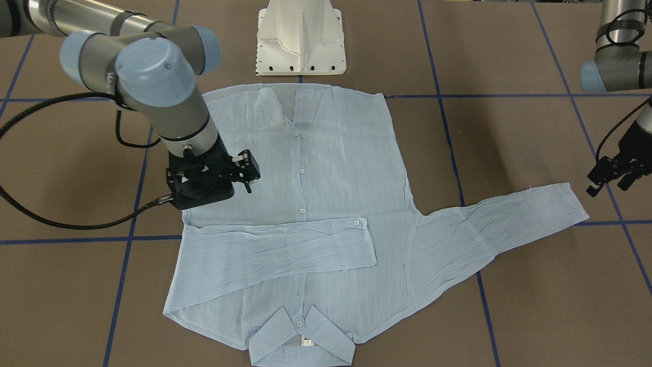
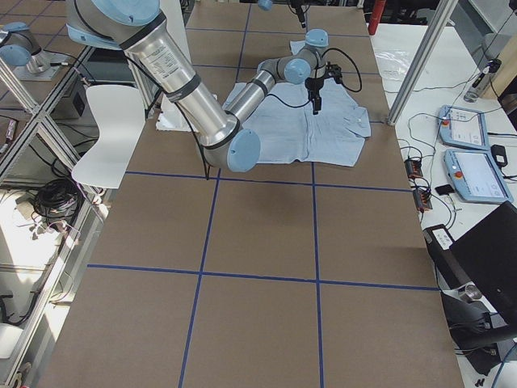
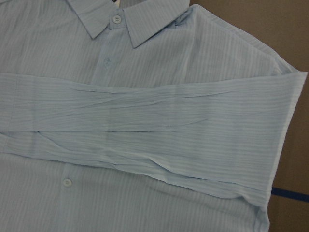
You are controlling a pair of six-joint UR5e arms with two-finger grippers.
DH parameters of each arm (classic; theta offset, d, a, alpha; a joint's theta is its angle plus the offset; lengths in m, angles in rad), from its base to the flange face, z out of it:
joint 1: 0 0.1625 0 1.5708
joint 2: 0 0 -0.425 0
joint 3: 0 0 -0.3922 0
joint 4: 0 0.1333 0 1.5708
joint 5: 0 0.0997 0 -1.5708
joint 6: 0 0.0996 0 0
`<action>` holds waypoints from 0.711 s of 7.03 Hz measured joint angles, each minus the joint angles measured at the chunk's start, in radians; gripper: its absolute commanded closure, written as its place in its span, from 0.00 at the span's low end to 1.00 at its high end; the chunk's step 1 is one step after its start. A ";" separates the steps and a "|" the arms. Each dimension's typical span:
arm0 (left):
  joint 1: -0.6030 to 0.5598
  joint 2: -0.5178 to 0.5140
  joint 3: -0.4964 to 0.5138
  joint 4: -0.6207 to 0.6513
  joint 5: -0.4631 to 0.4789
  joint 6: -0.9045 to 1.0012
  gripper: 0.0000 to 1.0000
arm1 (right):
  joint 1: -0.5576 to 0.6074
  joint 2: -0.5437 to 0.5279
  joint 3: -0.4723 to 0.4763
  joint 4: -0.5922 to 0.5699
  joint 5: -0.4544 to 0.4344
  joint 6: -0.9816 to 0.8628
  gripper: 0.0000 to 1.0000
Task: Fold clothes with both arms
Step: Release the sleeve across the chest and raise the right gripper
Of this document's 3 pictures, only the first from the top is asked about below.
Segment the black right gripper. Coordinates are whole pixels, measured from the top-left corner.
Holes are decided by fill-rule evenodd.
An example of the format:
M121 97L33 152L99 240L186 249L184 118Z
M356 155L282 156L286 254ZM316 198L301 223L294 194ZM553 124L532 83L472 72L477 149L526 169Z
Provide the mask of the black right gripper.
M166 183L171 192L166 202L184 211L228 200L234 195L235 182L242 183L247 194L251 194L252 182L260 176L259 165L251 151L244 149L237 156L231 156L221 137L200 155L186 145L182 156L168 154Z

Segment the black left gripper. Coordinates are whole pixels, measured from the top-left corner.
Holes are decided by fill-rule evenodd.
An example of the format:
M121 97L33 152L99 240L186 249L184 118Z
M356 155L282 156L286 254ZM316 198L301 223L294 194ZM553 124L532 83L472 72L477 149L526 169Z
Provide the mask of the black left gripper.
M616 156L602 156L587 175L585 192L596 197L610 181L619 179L618 188L627 191L635 181L651 174L651 135L634 121L618 143Z

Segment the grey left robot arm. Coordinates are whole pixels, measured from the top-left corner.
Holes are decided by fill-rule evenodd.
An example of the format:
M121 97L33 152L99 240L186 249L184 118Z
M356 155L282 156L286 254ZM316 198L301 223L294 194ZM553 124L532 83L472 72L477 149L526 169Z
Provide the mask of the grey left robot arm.
M580 83L587 93L649 90L650 51L640 49L646 27L650 25L650 1L605 1L601 25L597 30L594 57L582 64ZM651 171L650 98L633 109L633 123L618 142L618 153L610 158L594 154L595 165L587 175L587 194L596 197L613 180L626 191Z

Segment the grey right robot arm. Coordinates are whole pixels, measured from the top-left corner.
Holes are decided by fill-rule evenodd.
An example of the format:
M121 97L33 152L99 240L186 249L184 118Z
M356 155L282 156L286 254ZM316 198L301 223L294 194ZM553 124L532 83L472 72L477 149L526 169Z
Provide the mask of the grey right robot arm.
M169 152L163 202L177 209L228 200L235 182L248 193L258 163L231 156L198 90L197 76L222 58L209 28L179 27L96 1L2 1L2 37L62 37L59 62L118 109L143 114Z

